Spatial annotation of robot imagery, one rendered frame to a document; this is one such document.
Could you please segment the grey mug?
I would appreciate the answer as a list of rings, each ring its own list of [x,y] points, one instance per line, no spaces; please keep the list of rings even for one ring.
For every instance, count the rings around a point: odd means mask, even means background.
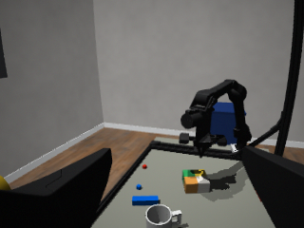
[[[177,219],[172,220],[173,217],[177,217]],[[147,220],[147,218],[149,218],[149,220]],[[181,210],[171,212],[167,206],[156,204],[147,209],[145,219],[146,228],[172,228],[174,225],[181,224]],[[169,222],[167,222],[168,220]],[[153,224],[153,222],[158,224]]]

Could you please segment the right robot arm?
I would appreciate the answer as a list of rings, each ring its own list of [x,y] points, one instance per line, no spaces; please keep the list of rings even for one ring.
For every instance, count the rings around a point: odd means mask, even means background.
[[[218,94],[216,90],[218,91]],[[243,85],[239,84],[235,80],[227,79],[210,89],[198,91],[189,106],[190,110],[185,110],[185,114],[181,116],[180,122],[185,129],[190,129],[199,125],[211,124],[212,111],[215,111],[213,106],[218,102],[218,98],[225,93],[228,94],[229,100],[234,104],[237,125],[233,131],[234,138],[237,138],[235,148],[236,150],[239,150],[246,146],[247,142],[251,141],[252,134],[249,126],[245,122],[243,101],[246,98],[247,90]],[[200,128],[197,130],[196,140],[198,148],[210,148],[210,145],[216,144],[216,139],[216,135],[212,135],[209,128],[206,128],[206,131],[201,131]]]

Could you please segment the green cube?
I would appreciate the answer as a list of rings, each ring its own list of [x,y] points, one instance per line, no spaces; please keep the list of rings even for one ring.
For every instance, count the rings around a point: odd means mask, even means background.
[[[195,177],[195,172],[194,170],[182,170],[182,180],[184,177]]]

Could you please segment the blue flat bar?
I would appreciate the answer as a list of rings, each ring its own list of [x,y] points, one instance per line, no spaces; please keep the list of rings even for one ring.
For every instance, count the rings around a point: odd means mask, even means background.
[[[158,196],[133,196],[132,205],[156,205],[159,204]]]

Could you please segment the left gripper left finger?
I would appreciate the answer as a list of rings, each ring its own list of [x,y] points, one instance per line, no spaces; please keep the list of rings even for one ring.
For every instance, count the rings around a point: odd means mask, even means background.
[[[0,228],[90,228],[112,165],[103,148],[39,180],[0,190]]]

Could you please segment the orange cube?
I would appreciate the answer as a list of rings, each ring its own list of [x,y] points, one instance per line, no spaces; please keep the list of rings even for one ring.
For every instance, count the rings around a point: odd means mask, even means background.
[[[186,189],[184,183],[185,194],[198,193],[198,181],[196,177],[184,177],[186,182]]]

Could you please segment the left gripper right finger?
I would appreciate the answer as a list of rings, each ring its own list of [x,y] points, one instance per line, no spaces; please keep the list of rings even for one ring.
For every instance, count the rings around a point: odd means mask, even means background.
[[[304,228],[304,164],[253,146],[241,160],[275,228]]]

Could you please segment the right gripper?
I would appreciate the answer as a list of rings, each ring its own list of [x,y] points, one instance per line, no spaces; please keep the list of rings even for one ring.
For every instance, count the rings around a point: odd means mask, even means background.
[[[201,131],[206,131],[206,128],[211,129],[211,125],[199,125],[196,126],[196,133],[197,130],[199,130],[199,128],[201,129]],[[224,135],[216,135],[217,136],[217,145],[218,146],[226,146],[227,145],[227,140],[225,138]],[[198,148],[198,143],[196,140],[196,136],[189,136],[189,133],[180,133],[180,140],[179,143],[180,144],[188,144],[189,141],[193,141],[193,145],[198,149],[199,151],[199,157],[202,158],[204,152],[206,151],[207,148],[203,148],[203,150],[201,149],[200,152],[200,148]]]

